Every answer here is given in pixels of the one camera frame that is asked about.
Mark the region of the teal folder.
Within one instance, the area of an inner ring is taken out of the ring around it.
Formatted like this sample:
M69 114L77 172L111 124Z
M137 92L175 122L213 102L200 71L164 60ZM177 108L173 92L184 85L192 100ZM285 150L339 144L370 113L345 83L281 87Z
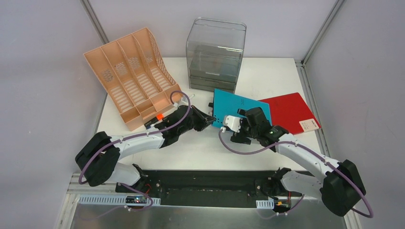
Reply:
M212 123L212 126L220 128L223 126L225 116L242 117L237 113L238 109L249 110L255 107L262 108L266 118L272 123L269 104L215 89L213 94L213 116L216 120Z

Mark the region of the red folder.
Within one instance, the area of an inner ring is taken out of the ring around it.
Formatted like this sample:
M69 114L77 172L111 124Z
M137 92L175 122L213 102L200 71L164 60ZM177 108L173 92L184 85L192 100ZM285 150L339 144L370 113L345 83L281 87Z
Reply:
M319 121L299 93L262 99L269 104L272 125L279 125L293 135L321 128Z

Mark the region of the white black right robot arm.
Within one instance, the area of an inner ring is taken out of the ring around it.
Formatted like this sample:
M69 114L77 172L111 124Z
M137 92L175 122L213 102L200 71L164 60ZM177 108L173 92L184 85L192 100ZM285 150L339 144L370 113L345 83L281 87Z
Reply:
M232 142L250 144L255 139L263 150L283 155L310 173L305 175L290 168L279 168L266 184L261 185L263 194L273 198L298 192L321 200L328 210L340 217L362 200L369 211L363 216L373 217L365 198L366 189L352 161L340 162L314 151L284 127L271 125L260 107L239 109L237 112L239 116L227 115L223 122L224 130L233 132Z

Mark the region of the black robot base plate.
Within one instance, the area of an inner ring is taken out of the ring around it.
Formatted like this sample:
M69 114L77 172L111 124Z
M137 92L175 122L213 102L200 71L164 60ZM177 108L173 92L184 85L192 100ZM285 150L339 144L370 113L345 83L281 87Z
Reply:
M255 208L256 201L299 197L270 187L270 171L145 170L133 188L160 198L161 205Z

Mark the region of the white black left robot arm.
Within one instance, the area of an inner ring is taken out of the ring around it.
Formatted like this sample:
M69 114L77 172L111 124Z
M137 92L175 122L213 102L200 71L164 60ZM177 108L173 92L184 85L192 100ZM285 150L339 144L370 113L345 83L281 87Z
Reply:
M75 162L91 187L107 181L127 184L134 193L145 189L145 175L137 165L125 165L120 160L142 151L160 149L179 140L189 130L202 131L216 118L195 106L181 105L154 126L135 135L108 136L96 133L76 155Z

